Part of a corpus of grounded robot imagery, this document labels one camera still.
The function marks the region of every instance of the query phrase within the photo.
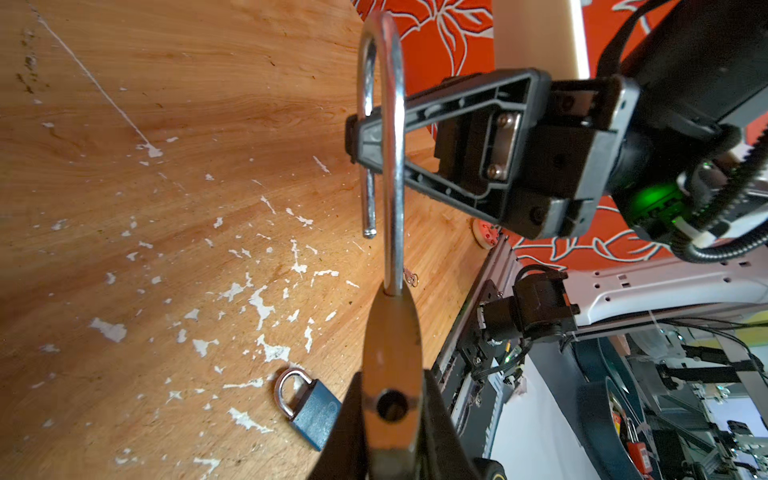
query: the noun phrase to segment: screw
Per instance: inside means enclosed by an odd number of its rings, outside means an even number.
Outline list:
[[[515,116],[511,113],[505,112],[503,114],[499,114],[499,116],[496,118],[496,125],[498,125],[500,128],[511,127],[514,124]]]
[[[504,169],[502,168],[501,165],[491,164],[488,167],[488,171],[486,171],[486,174],[488,175],[488,178],[490,178],[491,180],[498,180],[504,174]]]

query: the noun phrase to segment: small padlock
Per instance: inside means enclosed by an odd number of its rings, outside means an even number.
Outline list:
[[[291,409],[283,398],[283,385],[291,376],[298,376],[309,386]],[[341,402],[320,382],[312,380],[302,369],[283,372],[275,382],[275,403],[290,420],[290,424],[319,452],[326,445],[339,416]]]

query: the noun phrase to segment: metal frame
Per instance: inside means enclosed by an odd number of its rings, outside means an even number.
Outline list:
[[[571,303],[581,309],[575,316],[579,330],[615,316],[696,306],[703,301],[766,304],[768,248],[723,263],[685,263],[670,258],[610,270],[569,272],[563,284]]]

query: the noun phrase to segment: wood grain surface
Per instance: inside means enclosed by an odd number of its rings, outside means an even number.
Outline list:
[[[0,478],[303,478],[270,380],[288,359],[343,397],[383,278],[343,150],[355,9],[3,14]],[[435,166],[427,133],[407,148]],[[412,191],[406,231],[430,366],[485,251]]]

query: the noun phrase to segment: padlock shackle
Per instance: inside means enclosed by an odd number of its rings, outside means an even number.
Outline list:
[[[400,34],[388,12],[371,12],[362,26],[357,58],[357,117],[373,110],[373,73],[376,52],[381,54],[382,83],[382,176],[384,177],[384,291],[402,295],[405,231],[406,83],[403,74]],[[363,235],[376,235],[373,173],[361,167]]]
[[[290,408],[283,398],[283,385],[285,385],[286,380],[288,380],[289,377],[292,376],[299,376],[304,382],[306,382],[307,385],[312,383],[312,379],[310,376],[306,374],[305,371],[302,369],[293,367],[285,372],[281,373],[279,377],[277,377],[277,381],[275,381],[275,403],[277,404],[277,407],[283,411],[286,417],[288,417],[289,420],[293,420],[296,417],[296,413],[293,411],[292,408]]]

